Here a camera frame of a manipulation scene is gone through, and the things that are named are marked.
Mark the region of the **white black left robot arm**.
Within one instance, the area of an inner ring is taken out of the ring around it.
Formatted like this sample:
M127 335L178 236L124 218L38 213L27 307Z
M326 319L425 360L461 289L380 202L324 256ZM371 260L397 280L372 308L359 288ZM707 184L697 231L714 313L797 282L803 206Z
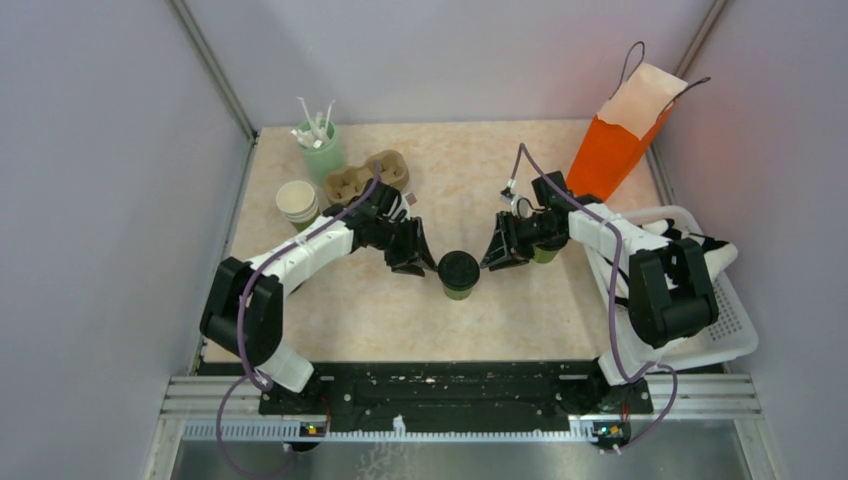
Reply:
M315 368L283 339L287 297L330 263L360 248L383 254L394 273L422 277L437 268L420 218L401 192L379 180L346 207L328 208L309 227L274 249L217 267L200 318L200 333L236 355L247 379L263 392L283 387L297 413L319 404Z

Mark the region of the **green paper coffee cup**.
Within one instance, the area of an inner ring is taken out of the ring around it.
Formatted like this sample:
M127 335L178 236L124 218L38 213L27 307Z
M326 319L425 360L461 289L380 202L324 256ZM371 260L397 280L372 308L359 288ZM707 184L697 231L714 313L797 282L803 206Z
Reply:
M442 284L444 294L449 299L455 301L461 301L468 298L472 294L474 287L474 283L468 285L452 285L448 283Z
M560 251L561 248L549 249L537 246L534 248L533 261L538 264L548 264L557 257Z

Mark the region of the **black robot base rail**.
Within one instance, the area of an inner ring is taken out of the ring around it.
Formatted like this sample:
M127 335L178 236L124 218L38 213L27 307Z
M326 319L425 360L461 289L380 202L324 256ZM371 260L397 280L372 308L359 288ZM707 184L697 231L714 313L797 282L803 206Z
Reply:
M263 415L328 417L333 432L565 432L585 414L652 414L646 380L610 387L594 361L318 362L301 393L276 386Z

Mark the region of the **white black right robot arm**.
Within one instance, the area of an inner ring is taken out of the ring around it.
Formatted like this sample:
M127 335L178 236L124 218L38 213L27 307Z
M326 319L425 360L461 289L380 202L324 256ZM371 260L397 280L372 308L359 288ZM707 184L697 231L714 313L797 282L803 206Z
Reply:
M574 196L559 171L532 186L538 209L527 216L497 213L480 266L524 265L570 241L607 261L610 349L598 358L602 374L588 382L586 397L594 409L612 412L626 400L626 383L657 366L675 342L717 321L716 275L695 240L650 233L592 195Z

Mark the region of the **orange paper bag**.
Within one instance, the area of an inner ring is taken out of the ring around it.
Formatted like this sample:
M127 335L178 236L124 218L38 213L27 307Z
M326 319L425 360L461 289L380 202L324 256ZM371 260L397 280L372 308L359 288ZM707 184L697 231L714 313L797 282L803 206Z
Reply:
M682 97L711 80L689 83L645 61L646 46L628 49L618 84L592 118L566 177L577 196L607 201L640 162Z

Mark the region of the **stack of green paper cups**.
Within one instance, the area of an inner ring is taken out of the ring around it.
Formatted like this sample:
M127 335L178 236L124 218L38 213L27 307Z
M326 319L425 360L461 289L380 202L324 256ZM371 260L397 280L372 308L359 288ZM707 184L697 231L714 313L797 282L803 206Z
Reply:
M306 230L320 216L317 193L307 181L285 183L278 189L275 202L297 232Z

